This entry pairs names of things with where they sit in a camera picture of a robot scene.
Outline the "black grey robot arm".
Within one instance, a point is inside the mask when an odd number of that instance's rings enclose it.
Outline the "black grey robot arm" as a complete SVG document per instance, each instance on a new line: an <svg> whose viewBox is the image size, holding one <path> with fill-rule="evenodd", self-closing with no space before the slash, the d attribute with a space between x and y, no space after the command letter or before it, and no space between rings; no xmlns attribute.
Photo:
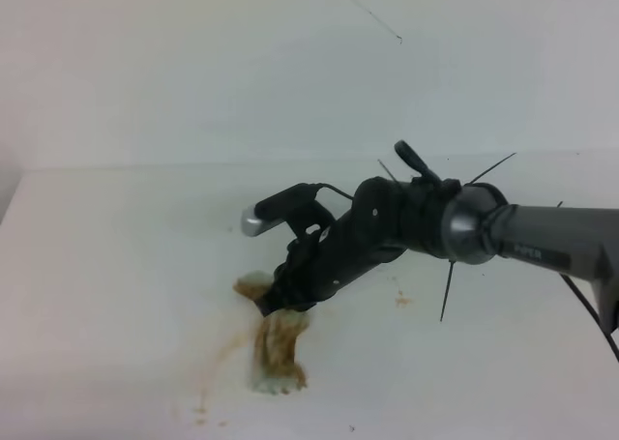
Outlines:
<svg viewBox="0 0 619 440"><path fill-rule="evenodd" d="M395 149L415 177L365 180L339 218L317 201L319 187L307 183L258 202L246 215L256 233L280 223L295 233L272 288L256 303L263 315L309 309L414 250L469 265L502 256L585 280L601 329L617 329L616 210L511 204L493 185L438 177L404 141Z"/></svg>

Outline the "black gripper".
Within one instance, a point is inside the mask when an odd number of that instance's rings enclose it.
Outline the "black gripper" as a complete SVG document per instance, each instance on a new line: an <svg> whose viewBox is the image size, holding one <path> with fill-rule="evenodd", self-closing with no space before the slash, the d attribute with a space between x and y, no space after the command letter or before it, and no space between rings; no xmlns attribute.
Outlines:
<svg viewBox="0 0 619 440"><path fill-rule="evenodd" d="M359 220L344 215L322 232L288 246L270 290L258 299L258 309L263 314L308 310L404 252L402 245L384 233L376 217Z"/></svg>

